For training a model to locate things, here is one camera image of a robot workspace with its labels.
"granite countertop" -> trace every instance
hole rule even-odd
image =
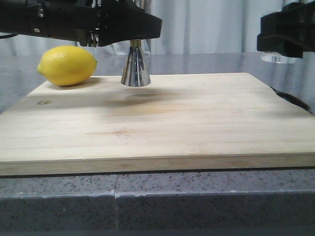
[[[96,56],[95,75],[126,56]],[[0,58],[0,113],[44,82],[40,57]],[[315,54],[295,64],[259,53],[147,55],[150,74],[248,72],[315,111]],[[315,169],[212,170],[0,178],[0,233],[315,227]]]

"bamboo cutting board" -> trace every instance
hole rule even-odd
[[[315,117],[250,74],[45,82],[0,115],[0,175],[315,166]]]

